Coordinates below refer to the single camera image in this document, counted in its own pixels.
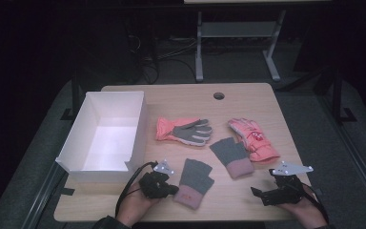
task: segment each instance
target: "black round hole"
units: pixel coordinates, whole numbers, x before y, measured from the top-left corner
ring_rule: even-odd
[[[222,100],[222,99],[224,99],[224,97],[225,97],[225,94],[223,94],[223,93],[214,93],[213,94],[213,98],[215,98],[217,100]]]

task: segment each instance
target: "pink glove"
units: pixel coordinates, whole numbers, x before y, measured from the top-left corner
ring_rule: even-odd
[[[197,117],[168,120],[159,117],[156,125],[156,140],[176,140],[187,145],[204,146],[213,129],[207,119]]]
[[[233,118],[228,124],[237,133],[238,139],[243,141],[245,148],[251,152],[251,161],[271,163],[280,157],[255,121]]]

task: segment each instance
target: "person's left hand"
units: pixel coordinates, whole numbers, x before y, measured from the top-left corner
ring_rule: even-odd
[[[145,216],[152,206],[160,201],[160,198],[146,198],[138,183],[134,183],[128,193],[130,194],[126,195],[120,204],[116,219],[128,227],[132,227]]]

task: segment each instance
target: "human hand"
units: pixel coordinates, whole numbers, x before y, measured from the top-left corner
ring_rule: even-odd
[[[303,185],[303,188],[309,196],[314,196],[312,190],[306,185]],[[276,206],[292,213],[301,225],[307,229],[328,225],[328,222],[323,217],[322,213],[305,197],[296,204],[282,203],[277,204]]]
[[[159,201],[160,198],[146,198],[140,190],[139,184],[134,183],[121,202],[116,219],[128,227],[132,227]]]

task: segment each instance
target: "white box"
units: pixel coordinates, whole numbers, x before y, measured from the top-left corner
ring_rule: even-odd
[[[127,182],[144,164],[144,92],[89,92],[56,162],[78,182]]]

